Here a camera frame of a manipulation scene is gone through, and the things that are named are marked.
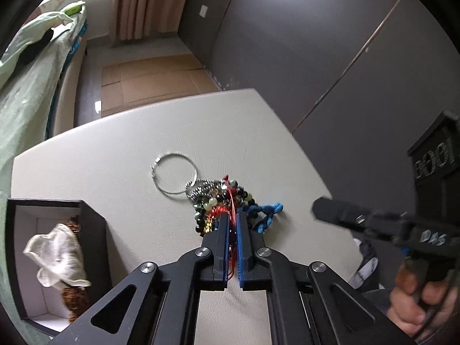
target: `blue knot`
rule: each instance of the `blue knot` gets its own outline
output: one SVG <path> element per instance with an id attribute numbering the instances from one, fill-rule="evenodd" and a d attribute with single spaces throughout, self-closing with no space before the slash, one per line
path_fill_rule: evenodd
<path id="1" fill-rule="evenodd" d="M 276 203 L 275 205 L 264 205 L 264 206 L 257 206 L 251 205 L 246 210 L 246 218 L 256 218 L 257 214 L 262 212 L 265 214 L 265 217 L 258 222 L 252 229 L 259 234 L 264 233 L 264 231 L 270 227 L 272 218 L 275 214 L 278 214 L 283 210 L 283 205 L 280 203 Z"/>

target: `open box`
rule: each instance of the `open box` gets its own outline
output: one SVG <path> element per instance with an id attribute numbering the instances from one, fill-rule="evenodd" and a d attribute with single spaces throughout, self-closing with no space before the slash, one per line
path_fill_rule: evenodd
<path id="1" fill-rule="evenodd" d="M 81 227 L 78 240 L 91 282 L 87 291 L 92 305 L 112 288 L 105 219 L 84 201 L 8 199 L 5 249 L 13 299 L 21 319 L 51 336 L 68 326 L 70 311 L 59 290 L 40 284 L 39 267 L 22 251 L 32 236 L 47 234 L 73 216 L 78 216 L 76 222 Z"/>

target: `gray wall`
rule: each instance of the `gray wall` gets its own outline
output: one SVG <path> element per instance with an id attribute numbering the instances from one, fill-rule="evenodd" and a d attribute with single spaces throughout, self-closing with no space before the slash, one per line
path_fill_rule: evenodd
<path id="1" fill-rule="evenodd" d="M 291 130 L 395 2 L 232 0 L 208 67 L 223 89 L 257 89 Z M 442 110 L 460 114 L 459 74 L 460 56 L 435 19 L 402 0 L 294 137 L 335 198 L 413 212 L 406 151 Z M 375 246 L 391 286 L 402 255 Z"/>
<path id="2" fill-rule="evenodd" d="M 179 37 L 200 62 L 207 66 L 230 0 L 186 0 L 179 26 Z M 208 7 L 206 18 L 199 15 L 202 5 Z"/>

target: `tile floor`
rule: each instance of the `tile floor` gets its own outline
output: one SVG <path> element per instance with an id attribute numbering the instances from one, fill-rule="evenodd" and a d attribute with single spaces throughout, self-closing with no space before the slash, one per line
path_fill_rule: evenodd
<path id="1" fill-rule="evenodd" d="M 111 47 L 108 38 L 88 41 L 87 55 L 81 64 L 75 100 L 74 126 L 100 118 L 102 68 L 114 63 L 141 60 L 165 55 L 189 54 L 186 45 L 177 37 L 156 38 L 140 43 Z"/>

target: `fingernail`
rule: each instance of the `fingernail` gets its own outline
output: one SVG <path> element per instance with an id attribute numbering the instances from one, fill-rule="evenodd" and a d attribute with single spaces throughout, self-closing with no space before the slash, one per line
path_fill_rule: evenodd
<path id="1" fill-rule="evenodd" d="M 417 324 L 422 324 L 424 320 L 425 320 L 425 314 L 420 314 L 417 317 Z"/>

